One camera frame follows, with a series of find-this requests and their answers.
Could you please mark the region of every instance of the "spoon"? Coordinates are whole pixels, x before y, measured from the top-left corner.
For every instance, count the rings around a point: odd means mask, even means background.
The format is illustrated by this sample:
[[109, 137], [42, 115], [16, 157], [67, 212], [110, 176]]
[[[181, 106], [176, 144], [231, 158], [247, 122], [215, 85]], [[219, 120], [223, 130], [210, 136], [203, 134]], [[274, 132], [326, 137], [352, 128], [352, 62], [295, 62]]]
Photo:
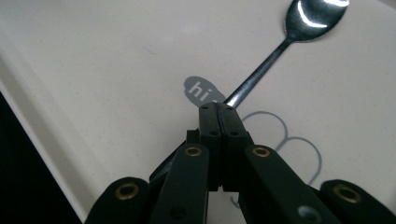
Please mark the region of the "spoon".
[[290, 44], [311, 41], [328, 33], [341, 20], [348, 5], [349, 0], [294, 0], [285, 19], [285, 40], [224, 104], [237, 108]]

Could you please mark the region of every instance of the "gray printed graphic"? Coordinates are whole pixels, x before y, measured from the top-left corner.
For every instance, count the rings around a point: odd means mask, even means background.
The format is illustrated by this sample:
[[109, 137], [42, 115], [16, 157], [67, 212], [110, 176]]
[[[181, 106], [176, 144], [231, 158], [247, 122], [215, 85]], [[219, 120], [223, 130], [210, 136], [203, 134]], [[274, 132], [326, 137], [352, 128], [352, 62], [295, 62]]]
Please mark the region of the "gray printed graphic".
[[184, 94], [196, 106], [201, 106], [210, 102], [223, 102], [225, 97], [221, 92], [202, 77], [188, 77], [184, 81]]

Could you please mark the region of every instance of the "white surface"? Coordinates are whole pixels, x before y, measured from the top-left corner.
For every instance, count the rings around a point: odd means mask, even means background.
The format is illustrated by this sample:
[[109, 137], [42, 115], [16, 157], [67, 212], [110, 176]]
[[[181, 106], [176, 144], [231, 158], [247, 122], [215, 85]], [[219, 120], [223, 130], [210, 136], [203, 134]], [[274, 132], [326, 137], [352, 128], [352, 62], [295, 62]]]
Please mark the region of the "white surface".
[[[148, 179], [197, 127], [184, 80], [204, 77], [230, 94], [284, 38], [289, 3], [1, 1], [0, 90], [84, 220], [108, 184]], [[392, 7], [353, 1], [331, 33], [293, 44], [238, 108], [275, 113], [290, 136], [317, 146], [315, 188], [345, 179], [393, 213], [395, 21]], [[269, 147], [283, 134], [271, 117], [246, 127]], [[304, 142], [280, 154], [304, 181], [318, 166]], [[212, 197], [208, 223], [243, 222], [229, 201]]]

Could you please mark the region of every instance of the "spoon bowl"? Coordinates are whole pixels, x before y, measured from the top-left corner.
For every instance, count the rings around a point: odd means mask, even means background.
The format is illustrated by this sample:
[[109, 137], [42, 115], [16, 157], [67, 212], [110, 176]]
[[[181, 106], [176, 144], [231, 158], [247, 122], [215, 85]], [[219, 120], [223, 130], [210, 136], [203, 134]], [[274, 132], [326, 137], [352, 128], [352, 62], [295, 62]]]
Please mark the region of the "spoon bowl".
[[349, 0], [294, 0], [285, 19], [285, 40], [224, 101], [237, 108], [285, 49], [293, 42], [305, 42], [327, 34], [344, 16]]

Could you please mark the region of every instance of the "spoon handle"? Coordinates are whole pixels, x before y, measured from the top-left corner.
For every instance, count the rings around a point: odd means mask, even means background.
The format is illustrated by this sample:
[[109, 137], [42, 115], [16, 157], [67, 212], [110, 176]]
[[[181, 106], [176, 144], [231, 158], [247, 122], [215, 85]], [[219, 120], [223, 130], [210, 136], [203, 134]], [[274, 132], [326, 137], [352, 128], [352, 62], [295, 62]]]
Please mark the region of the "spoon handle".
[[256, 70], [254, 70], [254, 72], [224, 101], [224, 104], [237, 108], [291, 43], [292, 41], [286, 38], [270, 54], [270, 56], [268, 56], [268, 58], [265, 59], [265, 61], [260, 64], [260, 66], [256, 68]]

